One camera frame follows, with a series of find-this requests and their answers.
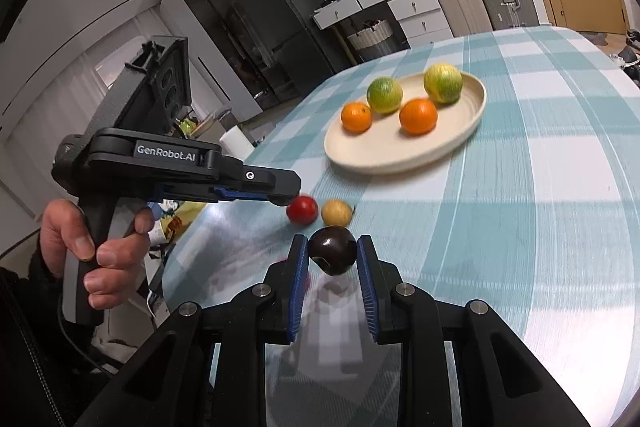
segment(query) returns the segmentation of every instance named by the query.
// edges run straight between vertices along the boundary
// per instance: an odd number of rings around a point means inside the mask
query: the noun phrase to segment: human hand
[[[113,308],[135,291],[140,261],[149,248],[148,232],[154,227],[153,213],[149,208],[141,210],[134,223],[133,234],[100,245],[96,255],[100,268],[84,276],[89,304],[96,310]],[[40,251],[47,268],[58,279],[64,273],[67,249],[81,261],[90,261],[95,254],[82,212],[71,201],[54,200],[42,216]]]

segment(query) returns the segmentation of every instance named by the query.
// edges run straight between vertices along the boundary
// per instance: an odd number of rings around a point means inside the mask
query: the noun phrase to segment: red tomato
[[[318,217],[318,204],[311,196],[298,196],[287,207],[287,217],[300,225],[311,225]]]

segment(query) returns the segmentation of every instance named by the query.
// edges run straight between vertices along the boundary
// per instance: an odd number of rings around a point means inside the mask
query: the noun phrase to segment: checkered tablecloth
[[[332,168],[324,131],[345,102],[377,76],[443,61],[478,76],[488,93],[464,146],[395,176]],[[302,192],[320,204],[342,198],[356,206],[353,235],[372,235],[380,258],[436,299],[487,301],[590,424],[606,427],[640,380],[639,137],[640,90],[577,33],[540,26],[343,71],[248,162],[295,170]],[[170,306],[229,300],[261,281],[300,232],[270,204],[210,204],[166,267]],[[267,352],[270,426],[396,424],[399,349],[372,343],[354,272],[331,278],[311,267],[298,340]]]

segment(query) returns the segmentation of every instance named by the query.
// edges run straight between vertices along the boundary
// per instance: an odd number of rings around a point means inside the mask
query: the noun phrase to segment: small orange fruit
[[[428,98],[416,98],[400,110],[400,125],[410,134],[425,134],[436,127],[438,110]]]
[[[371,127],[371,110],[366,103],[350,102],[342,108],[340,120],[347,131],[365,132]]]

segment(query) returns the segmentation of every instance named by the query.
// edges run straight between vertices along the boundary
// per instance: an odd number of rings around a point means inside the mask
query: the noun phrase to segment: screw
[[[257,284],[251,289],[251,293],[256,297],[266,297],[271,293],[271,286],[268,284]]]
[[[415,293],[415,287],[408,282],[401,282],[398,286],[396,286],[396,292],[399,293],[402,297],[408,297],[409,295],[413,295]]]
[[[191,317],[198,311],[198,305],[195,302],[183,302],[178,308],[178,313],[183,317]]]
[[[489,311],[489,305],[484,301],[472,301],[471,304],[469,304],[469,308],[471,308],[471,311],[476,315],[484,315]]]

